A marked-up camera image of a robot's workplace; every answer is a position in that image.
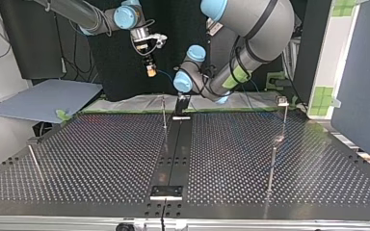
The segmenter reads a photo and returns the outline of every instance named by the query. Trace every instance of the green checkered pattern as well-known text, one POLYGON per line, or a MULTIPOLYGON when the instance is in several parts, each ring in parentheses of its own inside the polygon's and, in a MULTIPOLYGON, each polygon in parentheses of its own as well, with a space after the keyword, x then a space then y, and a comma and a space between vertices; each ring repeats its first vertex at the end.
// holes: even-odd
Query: green checkered pattern
POLYGON ((326 116, 332 103, 333 88, 317 87, 311 104, 311 116, 326 116))
POLYGON ((335 0, 332 16, 343 17, 353 15, 356 0, 335 0))

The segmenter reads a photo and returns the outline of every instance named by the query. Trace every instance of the black curtain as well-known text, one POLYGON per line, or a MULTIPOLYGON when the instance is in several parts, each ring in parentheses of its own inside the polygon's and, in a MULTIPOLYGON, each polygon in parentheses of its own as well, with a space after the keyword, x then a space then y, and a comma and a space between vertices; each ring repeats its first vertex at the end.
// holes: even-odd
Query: black curtain
MULTIPOLYGON (((89 0, 101 10, 117 8, 122 0, 89 0)), ((168 36, 167 44, 154 57, 158 69, 174 77, 176 66, 185 58, 189 46, 207 47, 206 17, 200 11, 200 0, 145 0, 141 1, 146 19, 155 19, 151 33, 168 36)), ((131 45, 128 31, 89 37, 104 92, 110 101, 119 101, 144 93, 176 94, 172 82, 159 73, 154 78, 146 75, 139 56, 131 45)))

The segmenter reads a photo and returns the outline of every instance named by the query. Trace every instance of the gray panel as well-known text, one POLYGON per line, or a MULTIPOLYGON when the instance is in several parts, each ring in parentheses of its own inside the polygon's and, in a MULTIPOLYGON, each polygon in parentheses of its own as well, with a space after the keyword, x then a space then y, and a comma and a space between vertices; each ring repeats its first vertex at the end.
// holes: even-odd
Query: gray panel
POLYGON ((100 85, 47 80, 0 103, 0 116, 62 123, 57 110, 73 116, 100 91, 100 85))
POLYGON ((185 184, 176 210, 181 218, 370 220, 370 165, 321 125, 295 112, 284 129, 278 113, 198 114, 193 120, 188 140, 179 137, 178 149, 185 151, 175 154, 182 162, 187 148, 181 145, 190 142, 188 170, 174 167, 171 181, 185 184))
POLYGON ((332 126, 370 154, 370 1, 359 10, 332 126))
POLYGON ((0 215, 151 216, 166 137, 161 115, 79 116, 33 148, 36 160, 25 151, 0 166, 0 215))

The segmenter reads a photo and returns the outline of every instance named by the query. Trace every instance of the metal rod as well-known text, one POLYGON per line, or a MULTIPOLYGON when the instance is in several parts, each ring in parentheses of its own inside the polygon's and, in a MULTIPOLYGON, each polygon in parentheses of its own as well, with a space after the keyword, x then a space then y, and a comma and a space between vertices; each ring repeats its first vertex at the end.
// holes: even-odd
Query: metal rod
POLYGON ((272 150, 272 162, 270 165, 270 175, 269 175, 269 185, 267 192, 271 193, 272 192, 272 185, 273 185, 273 176, 275 174, 275 164, 276 164, 276 153, 278 149, 274 146, 272 150))
POLYGON ((83 0, 34 1, 43 5, 46 9, 50 8, 53 12, 70 19, 85 29, 93 29, 100 24, 95 7, 83 0))
POLYGON ((28 147, 29 147, 29 150, 31 151, 31 155, 32 155, 33 161, 35 162, 36 168, 38 170, 41 182, 44 184, 43 174, 41 173, 40 164, 38 162, 38 159, 36 158, 35 151, 33 150, 32 145, 28 145, 28 147))
POLYGON ((164 128, 167 129, 167 117, 165 113, 165 97, 162 95, 162 115, 164 117, 164 128))
POLYGON ((286 106, 286 110, 284 111, 284 123, 287 121, 287 113, 288 113, 288 105, 286 106))

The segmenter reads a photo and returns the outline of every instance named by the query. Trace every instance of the metal clamp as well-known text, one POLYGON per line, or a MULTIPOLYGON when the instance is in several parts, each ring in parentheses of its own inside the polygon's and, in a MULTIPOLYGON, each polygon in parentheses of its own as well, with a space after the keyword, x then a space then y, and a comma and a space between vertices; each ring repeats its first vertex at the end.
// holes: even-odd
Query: metal clamp
POLYGON ((44 10, 47 12, 50 12, 50 10, 52 10, 52 0, 47 0, 47 5, 44 10))

